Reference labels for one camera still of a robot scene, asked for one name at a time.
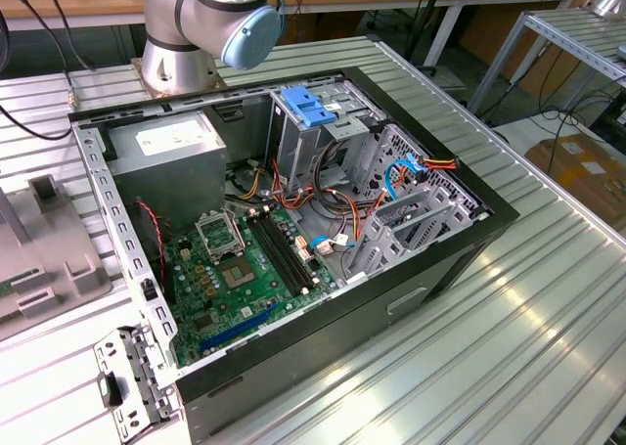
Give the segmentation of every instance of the green circuit board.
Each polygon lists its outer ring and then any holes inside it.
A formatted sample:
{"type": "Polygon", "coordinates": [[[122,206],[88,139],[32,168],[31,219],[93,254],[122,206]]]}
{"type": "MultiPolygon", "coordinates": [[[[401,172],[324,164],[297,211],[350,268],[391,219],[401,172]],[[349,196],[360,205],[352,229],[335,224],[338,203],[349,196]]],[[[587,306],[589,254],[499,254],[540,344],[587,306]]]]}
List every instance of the green circuit board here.
{"type": "MultiPolygon", "coordinates": [[[[275,209],[269,218],[277,227],[289,231],[294,238],[300,235],[285,210],[275,209]]],[[[178,326],[173,345],[181,367],[191,365],[210,352],[253,333],[260,326],[326,298],[337,287],[323,258],[315,255],[317,263],[303,264],[303,267],[311,277],[319,280],[319,284],[307,294],[293,296],[245,219],[240,217],[235,222],[246,246],[245,253],[242,256],[224,257],[217,265],[211,263],[198,232],[165,245],[173,266],[176,303],[170,302],[169,305],[178,326]],[[184,251],[184,258],[181,250],[185,248],[189,254],[184,251]],[[232,328],[241,328],[246,321],[257,317],[264,317],[260,326],[238,333],[210,349],[201,350],[203,341],[232,328]]],[[[217,240],[226,240],[230,235],[211,236],[217,240]]],[[[290,248],[297,252],[295,244],[290,248]]]]}
{"type": "Polygon", "coordinates": [[[19,279],[23,279],[24,277],[28,277],[34,274],[35,272],[36,272],[35,270],[26,271],[22,274],[17,274],[17,276],[7,279],[6,281],[0,281],[0,297],[10,295],[11,293],[15,292],[13,290],[13,287],[11,287],[11,283],[13,281],[17,281],[19,279]]]}

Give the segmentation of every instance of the blue drive bay latch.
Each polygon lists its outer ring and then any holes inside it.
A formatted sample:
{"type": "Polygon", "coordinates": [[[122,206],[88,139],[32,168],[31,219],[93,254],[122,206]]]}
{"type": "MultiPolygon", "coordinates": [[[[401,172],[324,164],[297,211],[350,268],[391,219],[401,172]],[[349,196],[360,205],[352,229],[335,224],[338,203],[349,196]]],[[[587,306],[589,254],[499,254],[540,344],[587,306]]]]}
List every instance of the blue drive bay latch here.
{"type": "Polygon", "coordinates": [[[284,88],[281,94],[293,112],[302,116],[307,127],[328,124],[336,121],[336,114],[327,111],[320,98],[312,95],[303,86],[284,88]]]}

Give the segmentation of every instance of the metal rack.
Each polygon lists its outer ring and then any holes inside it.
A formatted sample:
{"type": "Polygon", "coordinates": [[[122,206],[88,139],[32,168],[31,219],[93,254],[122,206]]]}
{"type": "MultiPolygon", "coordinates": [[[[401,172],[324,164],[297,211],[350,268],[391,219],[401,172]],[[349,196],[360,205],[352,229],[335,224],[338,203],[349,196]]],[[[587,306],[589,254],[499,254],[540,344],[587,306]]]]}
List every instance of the metal rack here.
{"type": "MultiPolygon", "coordinates": [[[[284,46],[252,71],[218,66],[230,85],[358,66],[521,217],[454,289],[209,443],[602,443],[611,434],[626,415],[623,239],[382,43],[284,46]]],[[[147,96],[131,67],[74,78],[84,108],[147,96]]],[[[3,81],[0,102],[53,133],[67,127],[64,88],[61,75],[3,81]]],[[[52,173],[114,280],[107,296],[0,343],[0,435],[115,443],[91,346],[139,314],[72,139],[31,139],[4,118],[0,128],[0,185],[15,192],[52,173]]],[[[186,427],[172,421],[138,443],[189,443],[186,427]]]]}
{"type": "Polygon", "coordinates": [[[471,112],[480,107],[526,28],[541,37],[526,55],[512,82],[530,68],[545,43],[552,42],[607,78],[626,85],[626,61],[617,56],[617,49],[626,45],[626,21],[610,22],[584,8],[522,13],[469,102],[471,112]]]}

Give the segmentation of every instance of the motherboard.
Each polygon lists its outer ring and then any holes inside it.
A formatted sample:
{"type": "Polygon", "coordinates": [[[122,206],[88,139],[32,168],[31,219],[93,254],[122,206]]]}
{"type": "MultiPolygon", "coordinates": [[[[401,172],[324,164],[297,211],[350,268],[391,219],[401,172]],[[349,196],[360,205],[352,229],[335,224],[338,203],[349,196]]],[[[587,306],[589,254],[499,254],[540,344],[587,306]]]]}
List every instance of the motherboard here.
{"type": "Polygon", "coordinates": [[[168,242],[165,251],[173,268],[169,305],[180,367],[337,288],[282,208],[205,216],[197,231],[168,242]],[[223,252],[216,252],[220,247],[223,252]]]}

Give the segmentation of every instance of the open computer tower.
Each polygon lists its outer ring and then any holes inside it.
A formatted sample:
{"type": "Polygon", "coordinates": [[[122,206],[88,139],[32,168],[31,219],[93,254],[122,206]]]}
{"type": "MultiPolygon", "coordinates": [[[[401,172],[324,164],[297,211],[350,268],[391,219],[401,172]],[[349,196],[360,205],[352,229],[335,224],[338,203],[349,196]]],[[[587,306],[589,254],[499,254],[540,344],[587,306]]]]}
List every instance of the open computer tower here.
{"type": "Polygon", "coordinates": [[[451,287],[517,213],[360,70],[70,117],[141,326],[122,442],[217,433],[451,287]]]}

